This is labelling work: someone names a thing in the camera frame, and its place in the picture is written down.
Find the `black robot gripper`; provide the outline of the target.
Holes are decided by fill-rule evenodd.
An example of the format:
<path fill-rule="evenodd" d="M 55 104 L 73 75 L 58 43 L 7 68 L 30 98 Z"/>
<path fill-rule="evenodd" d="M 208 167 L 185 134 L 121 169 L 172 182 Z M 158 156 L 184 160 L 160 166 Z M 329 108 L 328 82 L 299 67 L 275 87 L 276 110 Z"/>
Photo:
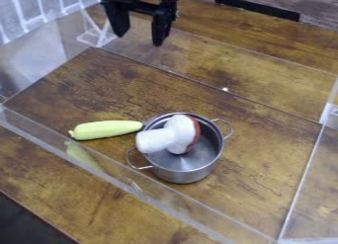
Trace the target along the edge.
<path fill-rule="evenodd" d="M 154 15 L 153 43 L 161 46 L 170 35 L 172 22 L 178 18 L 178 0 L 102 0 L 116 35 L 121 38 L 130 30 L 130 12 Z"/>

